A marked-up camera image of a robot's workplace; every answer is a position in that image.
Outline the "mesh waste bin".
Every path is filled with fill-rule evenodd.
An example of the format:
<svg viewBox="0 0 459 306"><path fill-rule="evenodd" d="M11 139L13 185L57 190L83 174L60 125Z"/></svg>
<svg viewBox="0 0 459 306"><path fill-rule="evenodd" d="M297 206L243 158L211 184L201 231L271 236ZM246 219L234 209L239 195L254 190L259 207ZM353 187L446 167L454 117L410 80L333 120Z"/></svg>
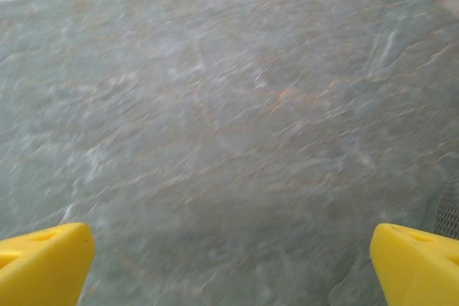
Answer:
<svg viewBox="0 0 459 306"><path fill-rule="evenodd" d="M459 240L459 179L449 181L440 195L433 233Z"/></svg>

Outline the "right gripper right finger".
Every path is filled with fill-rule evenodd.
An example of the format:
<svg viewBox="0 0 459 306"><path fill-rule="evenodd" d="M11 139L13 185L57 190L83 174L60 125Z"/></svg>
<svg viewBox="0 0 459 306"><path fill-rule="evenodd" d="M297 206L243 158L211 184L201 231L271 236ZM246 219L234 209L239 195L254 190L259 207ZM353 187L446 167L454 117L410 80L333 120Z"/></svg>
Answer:
<svg viewBox="0 0 459 306"><path fill-rule="evenodd" d="M370 255L388 306L459 306L459 240L379 224Z"/></svg>

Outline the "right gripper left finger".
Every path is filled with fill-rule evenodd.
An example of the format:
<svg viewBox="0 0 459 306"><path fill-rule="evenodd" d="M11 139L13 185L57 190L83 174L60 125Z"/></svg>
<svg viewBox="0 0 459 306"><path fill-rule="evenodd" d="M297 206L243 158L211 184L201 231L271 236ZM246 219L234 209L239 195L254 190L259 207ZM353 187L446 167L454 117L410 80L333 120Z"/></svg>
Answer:
<svg viewBox="0 0 459 306"><path fill-rule="evenodd" d="M94 256L85 223L0 240L0 306L77 306Z"/></svg>

